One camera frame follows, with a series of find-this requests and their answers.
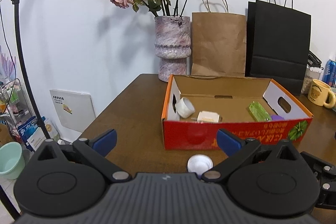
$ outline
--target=red cardboard box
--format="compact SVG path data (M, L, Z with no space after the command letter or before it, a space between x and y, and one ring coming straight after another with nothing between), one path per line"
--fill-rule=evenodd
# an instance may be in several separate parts
M175 104L187 97L196 112L181 118ZM255 122L249 105L258 101L270 114L284 121ZM220 123L196 122L200 111L217 112ZM281 139L299 141L309 127L313 114L292 94L273 79L225 76L171 75L162 111L165 149L219 149L217 131L225 128L242 139L257 138L263 144L276 144Z

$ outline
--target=table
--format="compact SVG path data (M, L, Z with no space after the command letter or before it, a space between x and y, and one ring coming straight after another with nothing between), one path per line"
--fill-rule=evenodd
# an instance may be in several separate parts
M188 159L198 153L208 155L214 165L226 159L222 151L164 150L160 120L166 87L157 75L139 75L81 137L92 139L115 129L118 142L106 158L132 176L137 172L186 172ZM336 113L314 105L304 95L298 98L314 119L296 148L336 165ZM336 211L315 208L312 215L322 224L336 224Z

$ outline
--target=blue can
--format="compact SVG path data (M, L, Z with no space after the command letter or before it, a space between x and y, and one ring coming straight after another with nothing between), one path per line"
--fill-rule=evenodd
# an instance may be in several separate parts
M336 62L329 59L324 69L323 82L328 84L329 86L334 86L335 81L336 81Z

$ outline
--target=yellow mug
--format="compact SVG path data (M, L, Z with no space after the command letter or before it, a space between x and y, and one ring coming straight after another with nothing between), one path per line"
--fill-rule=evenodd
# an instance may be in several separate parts
M308 99L318 106L325 106L326 108L333 108L336 104L336 95L326 83L313 79L311 82Z

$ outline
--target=mug handle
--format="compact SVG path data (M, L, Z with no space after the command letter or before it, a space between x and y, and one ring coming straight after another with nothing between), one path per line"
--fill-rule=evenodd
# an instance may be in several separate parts
M326 108L333 108L335 106L335 104L336 104L336 95L335 95L335 93L332 90L328 90L328 93L331 96L331 102L329 104L324 103L323 105Z

